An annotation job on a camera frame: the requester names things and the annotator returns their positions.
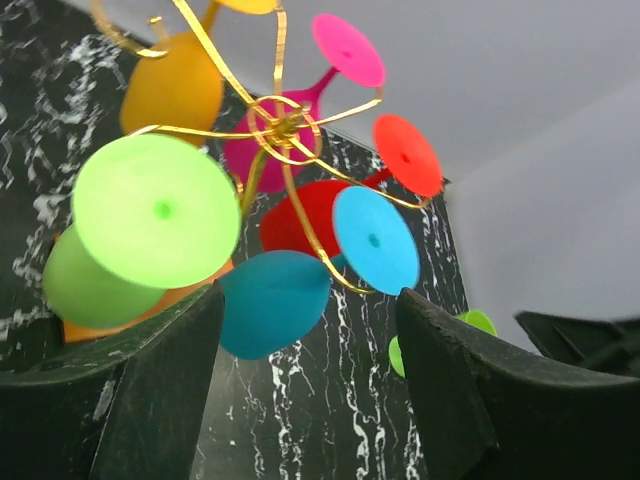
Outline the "blue plastic wine glass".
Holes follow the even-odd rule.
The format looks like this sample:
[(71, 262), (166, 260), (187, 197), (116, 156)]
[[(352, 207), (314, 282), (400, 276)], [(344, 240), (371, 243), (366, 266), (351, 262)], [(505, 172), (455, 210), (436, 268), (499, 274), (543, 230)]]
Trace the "blue plastic wine glass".
[[(388, 233), (370, 233), (365, 243), (349, 241), (341, 254), (375, 291), (397, 296), (416, 286), (420, 261), (405, 220), (386, 199), (373, 218)], [(323, 315), (332, 276), (314, 256), (292, 250), (259, 254), (220, 279), (225, 297), (221, 346), (232, 355), (256, 360), (307, 335)]]

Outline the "green plastic wine glass front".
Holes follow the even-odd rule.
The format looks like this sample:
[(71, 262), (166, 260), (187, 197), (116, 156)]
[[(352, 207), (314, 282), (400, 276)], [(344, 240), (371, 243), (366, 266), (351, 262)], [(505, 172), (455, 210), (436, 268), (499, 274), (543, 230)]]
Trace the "green plastic wine glass front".
[(97, 150), (77, 175), (71, 214), (43, 293), (59, 317), (90, 329), (125, 325), (168, 290), (218, 272), (241, 226), (236, 186), (221, 165), (154, 133)]

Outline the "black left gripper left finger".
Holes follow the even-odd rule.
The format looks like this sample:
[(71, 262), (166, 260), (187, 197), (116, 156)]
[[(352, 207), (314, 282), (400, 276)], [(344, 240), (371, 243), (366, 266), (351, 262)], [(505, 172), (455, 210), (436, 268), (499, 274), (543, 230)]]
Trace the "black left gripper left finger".
[(224, 305), (220, 285), (206, 285), (116, 335), (2, 373), (2, 478), (189, 478)]

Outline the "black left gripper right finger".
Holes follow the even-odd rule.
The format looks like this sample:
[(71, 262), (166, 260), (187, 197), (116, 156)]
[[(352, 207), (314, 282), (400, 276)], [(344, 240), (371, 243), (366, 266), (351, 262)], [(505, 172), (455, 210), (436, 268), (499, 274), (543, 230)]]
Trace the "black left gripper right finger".
[(411, 289), (396, 327), (432, 479), (635, 479), (639, 377), (523, 350)]

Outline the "magenta plastic wine glass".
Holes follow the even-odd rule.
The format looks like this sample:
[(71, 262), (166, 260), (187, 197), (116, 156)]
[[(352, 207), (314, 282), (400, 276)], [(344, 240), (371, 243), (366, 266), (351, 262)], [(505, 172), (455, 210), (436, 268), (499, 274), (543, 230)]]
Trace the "magenta plastic wine glass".
[[(377, 88), (384, 85), (386, 69), (381, 57), (367, 37), (349, 22), (336, 15), (322, 13), (314, 17), (311, 31), (331, 68), (315, 85), (304, 90), (285, 91), (283, 96), (303, 106), (308, 104), (311, 107), (309, 114), (314, 120), (321, 119), (320, 98), (337, 73), (363, 87)], [(310, 128), (299, 130), (298, 136), (307, 148), (314, 148), (314, 134)], [(237, 174), (245, 184), (248, 183), (251, 164), (259, 150), (259, 144), (252, 138), (228, 140), (224, 143), (224, 158), (229, 170)], [(266, 163), (258, 191), (279, 193), (285, 188), (281, 164), (269, 154), (264, 158)]]

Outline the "orange plastic wine glass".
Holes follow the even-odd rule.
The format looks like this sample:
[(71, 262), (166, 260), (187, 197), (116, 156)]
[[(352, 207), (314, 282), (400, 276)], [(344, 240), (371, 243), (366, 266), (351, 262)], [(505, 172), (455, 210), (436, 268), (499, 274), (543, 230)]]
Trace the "orange plastic wine glass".
[(246, 102), (252, 101), (209, 36), (222, 5), (240, 13), (265, 15), (278, 3), (212, 1), (204, 17), (198, 18), (188, 2), (177, 1), (175, 6), (189, 29), (169, 37), (166, 55), (138, 61), (120, 109), (120, 126), (125, 134), (153, 125), (210, 130), (222, 105), (225, 80)]

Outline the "red plastic wine glass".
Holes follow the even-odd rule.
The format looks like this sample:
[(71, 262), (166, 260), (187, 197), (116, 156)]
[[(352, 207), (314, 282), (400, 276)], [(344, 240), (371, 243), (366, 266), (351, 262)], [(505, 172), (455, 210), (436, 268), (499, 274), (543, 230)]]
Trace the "red plastic wine glass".
[(388, 233), (373, 218), (376, 207), (386, 208), (386, 198), (375, 191), (390, 178), (423, 199), (440, 193), (444, 178), (434, 147), (420, 130), (405, 118), (384, 114), (374, 123), (374, 145), (384, 168), (367, 178), (361, 186), (345, 180), (321, 180), (296, 189), (310, 226), (328, 256), (353, 241), (365, 243), (368, 234)]

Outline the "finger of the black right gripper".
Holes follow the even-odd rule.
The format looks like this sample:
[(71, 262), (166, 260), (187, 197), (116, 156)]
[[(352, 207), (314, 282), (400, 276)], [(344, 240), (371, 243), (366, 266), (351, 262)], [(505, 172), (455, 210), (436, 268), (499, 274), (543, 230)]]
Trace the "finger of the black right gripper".
[(514, 315), (539, 352), (602, 373), (639, 377), (639, 317), (586, 320), (521, 311)]

